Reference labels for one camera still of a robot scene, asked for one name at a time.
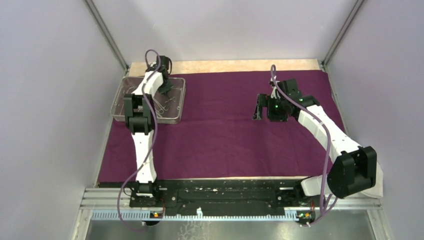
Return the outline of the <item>metal mesh instrument tray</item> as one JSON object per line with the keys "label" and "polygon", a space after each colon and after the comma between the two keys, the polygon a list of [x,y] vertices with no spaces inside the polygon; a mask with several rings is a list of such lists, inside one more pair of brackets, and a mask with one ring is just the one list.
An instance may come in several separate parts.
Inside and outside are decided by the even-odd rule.
{"label": "metal mesh instrument tray", "polygon": [[[142,80],[142,76],[125,77],[121,80],[110,110],[110,114],[116,121],[125,120],[124,95],[135,91]],[[171,77],[169,82],[172,83],[171,90],[166,94],[157,92],[153,98],[159,124],[177,124],[182,118],[186,80],[182,77]]]}

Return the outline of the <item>maroon wrap cloth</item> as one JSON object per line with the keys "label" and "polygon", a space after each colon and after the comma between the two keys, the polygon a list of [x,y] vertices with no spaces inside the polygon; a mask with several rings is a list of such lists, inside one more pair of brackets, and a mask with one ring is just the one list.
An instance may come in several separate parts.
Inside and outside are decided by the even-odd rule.
{"label": "maroon wrap cloth", "polygon": [[258,94],[270,94],[269,71],[183,74],[177,124],[160,124],[153,147],[159,180],[317,176],[325,149],[293,118],[253,120]]}

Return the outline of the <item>surgical clamp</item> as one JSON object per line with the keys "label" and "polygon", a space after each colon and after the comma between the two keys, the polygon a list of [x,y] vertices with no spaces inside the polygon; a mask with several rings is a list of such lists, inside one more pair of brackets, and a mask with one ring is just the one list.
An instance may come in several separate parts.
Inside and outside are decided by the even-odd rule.
{"label": "surgical clamp", "polygon": [[166,107],[166,108],[169,108],[171,105],[173,105],[174,103],[176,103],[178,101],[178,98],[176,97],[176,96],[169,96],[168,98],[167,98],[167,100],[165,100],[165,102],[164,102],[164,106]]}

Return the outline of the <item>surgical forceps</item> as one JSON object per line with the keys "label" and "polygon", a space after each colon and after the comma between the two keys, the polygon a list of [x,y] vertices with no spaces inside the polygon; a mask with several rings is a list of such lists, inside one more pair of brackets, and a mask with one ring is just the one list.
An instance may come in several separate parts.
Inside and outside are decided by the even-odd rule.
{"label": "surgical forceps", "polygon": [[165,101],[159,101],[154,99],[154,107],[155,112],[160,117],[168,118],[169,115],[172,115],[172,111],[174,109],[174,104],[172,104],[170,107],[165,107]]}

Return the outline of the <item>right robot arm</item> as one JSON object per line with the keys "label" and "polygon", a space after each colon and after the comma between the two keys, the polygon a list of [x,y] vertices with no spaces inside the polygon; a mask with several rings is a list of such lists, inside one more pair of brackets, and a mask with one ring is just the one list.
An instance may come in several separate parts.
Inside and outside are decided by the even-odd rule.
{"label": "right robot arm", "polygon": [[377,152],[371,146],[362,146],[345,134],[325,113],[312,95],[303,95],[296,79],[271,80],[271,94],[258,94],[253,120],[266,117],[271,122],[287,122],[294,118],[308,130],[325,149],[325,162],[332,164],[322,175],[300,182],[293,192],[299,206],[307,206],[317,195],[330,195],[344,199],[361,193],[380,199],[383,194],[383,171],[377,161]]}

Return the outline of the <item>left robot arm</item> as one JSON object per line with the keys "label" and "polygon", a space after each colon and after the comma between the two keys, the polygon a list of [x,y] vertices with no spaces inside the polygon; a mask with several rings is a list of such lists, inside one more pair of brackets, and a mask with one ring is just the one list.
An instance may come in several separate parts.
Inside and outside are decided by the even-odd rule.
{"label": "left robot arm", "polygon": [[168,89],[169,68],[172,61],[165,55],[156,57],[156,62],[147,65],[146,73],[139,86],[123,98],[125,125],[131,133],[135,147],[137,170],[136,186],[132,197],[141,197],[149,207],[160,202],[160,193],[154,189],[157,173],[153,163],[153,145],[156,141],[158,121],[154,108],[154,96]]}

